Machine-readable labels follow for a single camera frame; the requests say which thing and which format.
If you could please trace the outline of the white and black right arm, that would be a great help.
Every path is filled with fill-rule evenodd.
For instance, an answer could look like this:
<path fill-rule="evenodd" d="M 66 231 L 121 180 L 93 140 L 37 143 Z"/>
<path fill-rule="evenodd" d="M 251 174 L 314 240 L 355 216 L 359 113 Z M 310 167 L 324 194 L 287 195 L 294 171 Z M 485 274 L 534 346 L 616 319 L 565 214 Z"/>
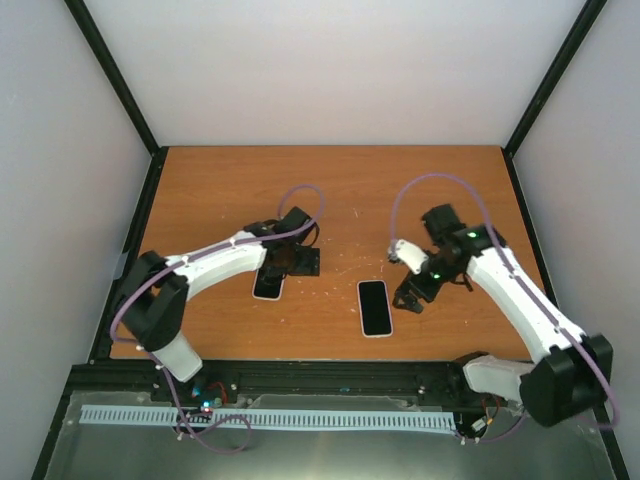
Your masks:
<path fill-rule="evenodd" d="M 603 335 L 587 335 L 569 320 L 521 268 L 504 238 L 490 225 L 468 226 L 450 204 L 421 221 L 434 248 L 394 238 L 387 251 L 408 273 L 393 306 L 420 313 L 446 284 L 480 287 L 520 336 L 529 361 L 488 353 L 461 359 L 467 387 L 513 401 L 541 426 L 551 427 L 611 399 L 613 348 Z"/>

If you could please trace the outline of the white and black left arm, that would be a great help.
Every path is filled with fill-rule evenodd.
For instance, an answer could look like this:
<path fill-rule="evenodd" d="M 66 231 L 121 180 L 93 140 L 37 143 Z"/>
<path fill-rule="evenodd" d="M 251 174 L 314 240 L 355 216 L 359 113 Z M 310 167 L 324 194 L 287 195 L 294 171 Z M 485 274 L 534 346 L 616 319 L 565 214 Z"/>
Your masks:
<path fill-rule="evenodd" d="M 245 226 L 232 237 L 183 255 L 141 255 L 117 296 L 111 334 L 124 326 L 136 346 L 173 376 L 172 388 L 186 402 L 201 400 L 208 378 L 203 360 L 182 332 L 186 303 L 204 290 L 254 272 L 252 296 L 278 300 L 288 276 L 320 274 L 320 228 L 298 207 L 280 219 Z"/>

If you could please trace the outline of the small black phone white case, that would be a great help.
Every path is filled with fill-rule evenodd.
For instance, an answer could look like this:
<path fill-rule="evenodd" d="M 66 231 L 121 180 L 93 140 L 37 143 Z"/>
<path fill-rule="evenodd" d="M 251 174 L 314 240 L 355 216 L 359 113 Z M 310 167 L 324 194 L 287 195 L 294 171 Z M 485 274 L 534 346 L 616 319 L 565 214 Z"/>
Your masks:
<path fill-rule="evenodd" d="M 280 299 L 283 288 L 283 281 L 279 285 L 266 285 L 262 282 L 262 268 L 256 272 L 252 287 L 252 296 L 256 299 L 277 301 Z"/>

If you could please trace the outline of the grey metal front plate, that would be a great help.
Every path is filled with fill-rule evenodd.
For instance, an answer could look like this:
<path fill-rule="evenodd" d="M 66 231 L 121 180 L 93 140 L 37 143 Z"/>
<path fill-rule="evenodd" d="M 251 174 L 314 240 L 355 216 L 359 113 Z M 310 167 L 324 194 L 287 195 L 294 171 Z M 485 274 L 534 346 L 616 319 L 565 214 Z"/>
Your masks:
<path fill-rule="evenodd" d="M 40 479 L 625 479 L 606 435 L 580 422 L 547 430 L 503 411 L 485 442 L 410 431 L 273 431 L 224 427 L 206 442 L 169 426 L 86 424 L 82 407 L 143 406 L 142 395 L 75 394 Z"/>

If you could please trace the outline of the black aluminium frame rail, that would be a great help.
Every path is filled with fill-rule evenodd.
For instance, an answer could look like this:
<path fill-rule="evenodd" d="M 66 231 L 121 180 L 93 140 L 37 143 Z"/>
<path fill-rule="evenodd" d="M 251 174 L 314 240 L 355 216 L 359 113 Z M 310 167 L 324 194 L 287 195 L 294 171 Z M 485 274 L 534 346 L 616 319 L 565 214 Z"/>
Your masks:
<path fill-rule="evenodd" d="M 185 382 L 177 381 L 181 402 L 207 395 L 343 395 L 415 397 L 424 406 L 476 408 L 491 394 L 469 389 L 455 362 L 223 361 L 206 360 Z M 163 373 L 144 360 L 94 361 L 71 368 L 65 390 L 148 392 L 170 399 Z"/>

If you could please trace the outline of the black left corner post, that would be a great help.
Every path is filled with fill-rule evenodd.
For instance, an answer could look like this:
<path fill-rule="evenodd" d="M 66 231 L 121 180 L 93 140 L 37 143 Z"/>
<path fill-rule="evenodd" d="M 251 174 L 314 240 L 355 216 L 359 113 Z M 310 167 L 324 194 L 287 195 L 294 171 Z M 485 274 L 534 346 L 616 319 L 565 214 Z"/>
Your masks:
<path fill-rule="evenodd" d="M 138 102 L 125 80 L 86 2 L 82 0 L 64 0 L 64 4 L 73 17 L 75 24 L 83 35 L 94 58 L 102 69 L 145 149 L 151 156 L 158 154 L 162 150 L 162 147 L 159 145 L 152 133 Z"/>

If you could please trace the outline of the black corner post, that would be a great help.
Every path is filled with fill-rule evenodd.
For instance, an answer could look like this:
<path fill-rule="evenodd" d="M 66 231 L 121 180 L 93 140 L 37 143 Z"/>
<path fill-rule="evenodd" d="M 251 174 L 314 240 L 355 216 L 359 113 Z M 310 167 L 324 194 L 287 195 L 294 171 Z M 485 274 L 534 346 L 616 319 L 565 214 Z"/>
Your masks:
<path fill-rule="evenodd" d="M 83 35 L 94 58 L 102 69 L 145 149 L 151 156 L 158 154 L 162 150 L 162 147 L 159 145 L 152 133 L 138 102 L 125 80 L 86 2 L 82 0 L 64 0 L 64 4 L 73 17 L 75 24 Z"/>
<path fill-rule="evenodd" d="M 520 120 L 509 137 L 504 153 L 514 159 L 527 135 L 541 114 L 547 101 L 562 79 L 575 55 L 578 53 L 591 28 L 607 4 L 607 0 L 587 0 L 576 16 L 571 28 L 556 52 L 541 82 L 525 108 Z"/>

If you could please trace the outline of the black right corner post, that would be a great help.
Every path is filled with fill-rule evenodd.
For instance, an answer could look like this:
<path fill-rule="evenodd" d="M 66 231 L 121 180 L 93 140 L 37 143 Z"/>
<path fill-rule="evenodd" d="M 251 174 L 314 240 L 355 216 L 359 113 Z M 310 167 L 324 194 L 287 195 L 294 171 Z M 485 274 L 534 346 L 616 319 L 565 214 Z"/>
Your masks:
<path fill-rule="evenodd" d="M 514 159 L 527 135 L 541 114 L 547 101 L 562 79 L 575 55 L 578 53 L 591 28 L 607 4 L 607 0 L 587 0 L 576 16 L 571 28 L 556 52 L 541 82 L 525 108 L 520 120 L 509 137 L 504 153 Z"/>

